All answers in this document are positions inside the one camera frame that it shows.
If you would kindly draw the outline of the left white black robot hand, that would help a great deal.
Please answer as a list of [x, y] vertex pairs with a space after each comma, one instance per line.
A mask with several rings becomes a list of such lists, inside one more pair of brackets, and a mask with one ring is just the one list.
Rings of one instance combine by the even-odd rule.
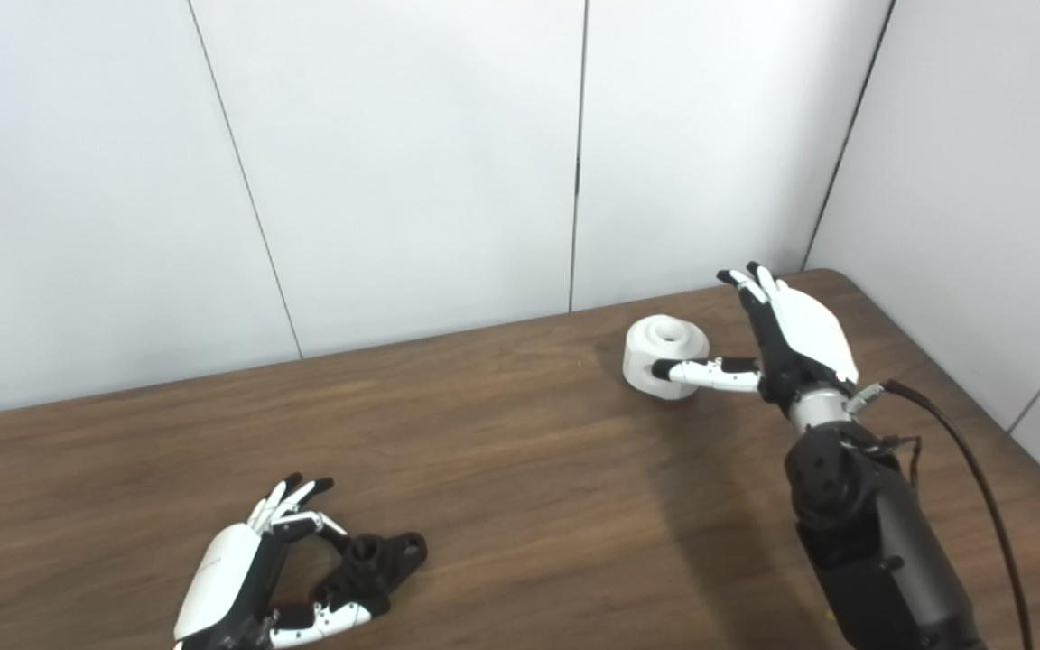
[[293, 649], [348, 632], [386, 613], [375, 605], [317, 596], [278, 608], [272, 596], [290, 547], [305, 536], [322, 536], [343, 553], [350, 535], [307, 503], [334, 485], [304, 480], [301, 473], [277, 482], [248, 519], [223, 528], [208, 544], [173, 629], [176, 649]]

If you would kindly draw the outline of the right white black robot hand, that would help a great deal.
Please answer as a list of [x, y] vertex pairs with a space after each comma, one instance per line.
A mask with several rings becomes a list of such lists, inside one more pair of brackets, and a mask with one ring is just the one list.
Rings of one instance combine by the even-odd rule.
[[756, 262], [748, 263], [746, 272], [717, 276], [738, 292], [758, 357], [662, 358], [651, 366], [653, 378], [756, 394], [784, 410], [818, 388], [833, 388], [846, 398], [856, 394], [853, 353], [840, 321], [824, 304]]

